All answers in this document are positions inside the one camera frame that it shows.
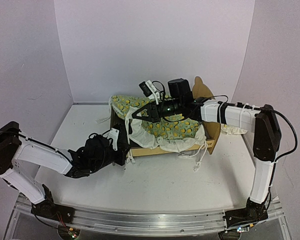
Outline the lemon print ruffled mattress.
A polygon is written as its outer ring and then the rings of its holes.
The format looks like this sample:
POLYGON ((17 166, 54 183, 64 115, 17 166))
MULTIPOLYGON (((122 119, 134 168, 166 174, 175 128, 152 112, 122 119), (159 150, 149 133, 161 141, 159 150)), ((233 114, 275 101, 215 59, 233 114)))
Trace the lemon print ruffled mattress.
POLYGON ((198 121, 189 118, 182 120, 182 115, 172 115, 159 122, 133 119, 132 113, 150 103, 147 97, 113 95, 108 105, 117 117, 124 121, 129 144, 136 143, 143 149, 178 153, 181 158, 197 156, 193 171, 196 172, 208 150, 205 129, 198 121))

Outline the wooden pet bed frame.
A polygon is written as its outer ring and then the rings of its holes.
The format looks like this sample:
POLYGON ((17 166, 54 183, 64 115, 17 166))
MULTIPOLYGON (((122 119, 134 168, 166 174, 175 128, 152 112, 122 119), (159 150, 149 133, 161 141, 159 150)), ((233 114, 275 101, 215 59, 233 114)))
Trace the wooden pet bed frame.
MULTIPOLYGON (((211 97, 213 96, 211 90, 203 83, 202 79, 199 76, 194 78, 194 86, 192 88, 193 97, 211 97)), ((120 119, 117 114, 114 112, 113 108, 110 107, 110 127, 113 128, 116 124, 124 124, 124 120, 120 119)), ((206 136, 207 151, 211 155, 217 145, 221 134, 221 124, 213 122, 203 122, 204 132, 206 136)), ((142 148, 136 143, 132 142, 131 144, 131 154, 133 157, 141 156, 152 156, 152 155, 162 155, 176 153, 175 151, 167 151, 161 149, 159 146, 150 149, 142 148)))

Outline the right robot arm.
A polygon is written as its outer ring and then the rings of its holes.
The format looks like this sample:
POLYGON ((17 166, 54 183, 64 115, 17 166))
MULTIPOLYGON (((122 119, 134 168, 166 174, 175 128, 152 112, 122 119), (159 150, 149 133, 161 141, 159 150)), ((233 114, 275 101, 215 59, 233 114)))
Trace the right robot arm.
POLYGON ((139 87, 144 95, 146 97, 153 95, 155 100, 132 113, 132 118, 157 123, 165 117, 181 114, 185 119, 230 125, 253 133, 255 173, 247 202, 264 204, 270 195, 275 164, 280 158, 296 150, 294 147, 278 155, 282 133, 277 117, 280 116, 288 124, 293 137, 297 139, 290 121, 268 104, 255 107, 240 102, 217 101, 215 96, 194 97, 186 79, 170 80, 167 85, 171 96, 168 100, 165 99, 165 91, 157 90, 152 81, 140 83, 139 87))

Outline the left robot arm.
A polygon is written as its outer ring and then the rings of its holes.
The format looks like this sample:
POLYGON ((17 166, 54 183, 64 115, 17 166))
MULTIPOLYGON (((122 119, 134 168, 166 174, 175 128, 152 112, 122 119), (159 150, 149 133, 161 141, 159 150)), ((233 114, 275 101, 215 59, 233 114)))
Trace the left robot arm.
POLYGON ((19 124, 11 121, 0 129, 0 178, 34 205, 53 202, 49 188, 26 173, 22 161, 72 179, 88 177, 112 163, 125 164, 131 149, 128 132, 128 128, 116 124, 103 134, 90 134, 77 150, 65 150, 23 135, 19 124))

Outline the small lemon print pillow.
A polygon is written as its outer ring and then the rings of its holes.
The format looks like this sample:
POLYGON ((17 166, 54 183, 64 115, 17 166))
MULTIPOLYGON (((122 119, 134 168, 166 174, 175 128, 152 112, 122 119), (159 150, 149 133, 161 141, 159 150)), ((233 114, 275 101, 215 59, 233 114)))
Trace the small lemon print pillow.
POLYGON ((248 131, 243 128, 239 128, 227 124, 221 124, 221 132, 225 135, 244 135, 248 131))

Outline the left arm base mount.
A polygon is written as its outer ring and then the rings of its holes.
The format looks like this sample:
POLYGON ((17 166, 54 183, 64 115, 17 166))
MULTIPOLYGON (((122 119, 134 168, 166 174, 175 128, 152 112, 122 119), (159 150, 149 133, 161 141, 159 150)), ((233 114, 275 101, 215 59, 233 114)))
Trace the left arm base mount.
POLYGON ((52 192, 44 184, 42 185, 44 196, 43 201, 31 204, 31 213, 35 217, 42 217, 48 220, 58 221, 63 227, 71 224, 74 218, 75 209, 70 206, 54 202, 52 192))

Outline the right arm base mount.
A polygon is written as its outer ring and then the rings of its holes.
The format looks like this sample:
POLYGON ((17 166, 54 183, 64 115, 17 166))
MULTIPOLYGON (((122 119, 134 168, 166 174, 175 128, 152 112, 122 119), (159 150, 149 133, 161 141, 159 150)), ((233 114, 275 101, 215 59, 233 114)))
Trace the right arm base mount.
POLYGON ((256 203, 248 198, 244 208, 225 211, 222 218, 225 220, 226 229, 245 227, 266 220, 268 218, 267 207, 266 201, 256 203))

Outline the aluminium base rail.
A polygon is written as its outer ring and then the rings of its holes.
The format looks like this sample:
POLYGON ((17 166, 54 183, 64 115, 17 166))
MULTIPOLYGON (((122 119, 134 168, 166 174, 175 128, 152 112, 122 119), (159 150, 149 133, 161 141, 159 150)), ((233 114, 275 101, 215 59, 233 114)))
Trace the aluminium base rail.
POLYGON ((17 197, 8 221, 6 240, 56 240, 67 237, 82 240, 93 234, 103 238, 181 238, 216 237, 233 240, 289 240, 291 233, 278 197, 267 201, 266 220, 247 226, 226 229, 224 209, 190 212, 127 212, 70 206, 75 209, 72 223, 63 227, 58 221, 34 216, 32 203, 17 197))

